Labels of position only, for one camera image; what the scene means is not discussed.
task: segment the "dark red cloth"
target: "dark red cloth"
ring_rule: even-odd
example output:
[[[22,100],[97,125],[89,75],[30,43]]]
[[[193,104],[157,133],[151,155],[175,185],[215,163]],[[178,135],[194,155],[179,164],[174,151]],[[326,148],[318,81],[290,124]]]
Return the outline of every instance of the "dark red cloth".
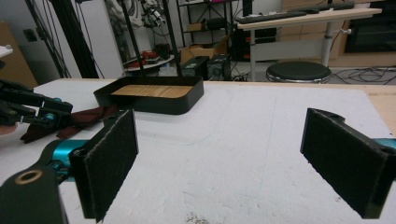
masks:
[[[70,138],[76,133],[79,133],[84,128],[91,127],[100,119],[105,119],[118,111],[119,108],[116,105],[112,105],[99,106],[94,109],[72,113],[70,115],[70,125],[60,130],[56,136],[61,139]],[[54,133],[57,130],[58,129],[54,128],[46,129],[42,126],[31,124],[27,132],[21,137],[21,140],[23,140],[25,144],[31,143],[37,139],[49,135],[50,133]]]

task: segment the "black stool seat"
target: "black stool seat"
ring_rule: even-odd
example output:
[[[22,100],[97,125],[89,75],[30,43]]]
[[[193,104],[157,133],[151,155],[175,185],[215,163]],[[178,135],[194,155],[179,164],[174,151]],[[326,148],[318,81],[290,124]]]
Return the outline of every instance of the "black stool seat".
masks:
[[[276,82],[327,83],[332,71],[310,62],[276,63],[267,68],[267,78]]]

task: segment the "storage box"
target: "storage box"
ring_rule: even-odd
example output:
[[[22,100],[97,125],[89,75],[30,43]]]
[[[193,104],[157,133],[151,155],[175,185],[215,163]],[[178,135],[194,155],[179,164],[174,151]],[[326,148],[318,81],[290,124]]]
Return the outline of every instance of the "storage box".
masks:
[[[203,28],[203,24],[200,22],[188,24],[187,31],[200,31]]]
[[[201,77],[123,77],[95,91],[99,105],[181,115],[204,95]]]
[[[186,63],[189,59],[196,56],[208,56],[227,54],[228,39],[230,35],[224,36],[219,42],[207,44],[194,44],[181,50],[180,63]]]

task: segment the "white desk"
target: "white desk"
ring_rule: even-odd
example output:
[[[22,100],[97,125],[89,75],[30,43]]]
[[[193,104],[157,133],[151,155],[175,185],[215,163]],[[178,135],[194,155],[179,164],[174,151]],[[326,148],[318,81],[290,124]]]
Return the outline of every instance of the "white desk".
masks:
[[[160,61],[160,62],[155,63],[155,64],[145,64],[145,65],[143,65],[143,68],[144,69],[148,69],[148,68],[153,68],[153,67],[156,67],[156,66],[161,66],[161,65],[163,65],[165,63],[169,63],[170,61],[172,61],[174,59],[175,59],[175,55],[170,55],[169,58],[166,59],[166,60]],[[124,69],[125,72],[133,72],[133,71],[139,71],[139,70],[140,70],[139,67],[131,67],[131,68],[125,68]]]
[[[250,73],[251,80],[256,81],[256,61],[286,59],[298,57],[321,56],[321,63],[328,66],[330,49],[332,47],[332,25],[335,21],[356,20],[372,17],[373,14],[381,13],[376,8],[353,8],[338,11],[322,11],[319,14],[310,14],[302,17],[288,18],[277,21],[263,21],[249,24],[238,24],[238,28],[250,31]],[[274,27],[285,27],[309,23],[327,22],[326,35],[323,39],[275,42],[256,45],[255,30]]]
[[[12,53],[12,47],[10,45],[0,46],[0,58]]]
[[[92,93],[109,82],[56,80],[35,92],[80,111],[97,107]],[[136,112],[139,155],[105,223],[394,223],[395,185],[381,218],[361,220],[300,153],[309,106],[345,117],[369,137],[391,137],[363,91],[317,86],[206,82],[205,95],[187,114]],[[26,128],[0,136],[0,183],[55,139],[25,145],[19,138]],[[90,139],[101,128],[74,138]],[[82,216],[75,184],[60,189],[70,223],[94,223]]]

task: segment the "cardboard box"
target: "cardboard box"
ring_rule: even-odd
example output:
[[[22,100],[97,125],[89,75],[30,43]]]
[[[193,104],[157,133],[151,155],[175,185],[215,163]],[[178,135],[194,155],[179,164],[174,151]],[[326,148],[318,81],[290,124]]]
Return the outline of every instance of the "cardboard box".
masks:
[[[209,58],[212,58],[214,55],[227,54],[229,38],[230,35],[226,35],[219,42],[193,44],[182,49],[180,52],[180,63],[186,63],[189,59],[196,56],[209,56]]]
[[[203,24],[200,22],[188,24],[187,31],[200,31],[203,28]]]
[[[0,21],[0,46],[5,45],[10,45],[13,52],[0,59],[6,64],[3,68],[0,68],[0,79],[18,82],[29,88],[38,86],[8,25]]]

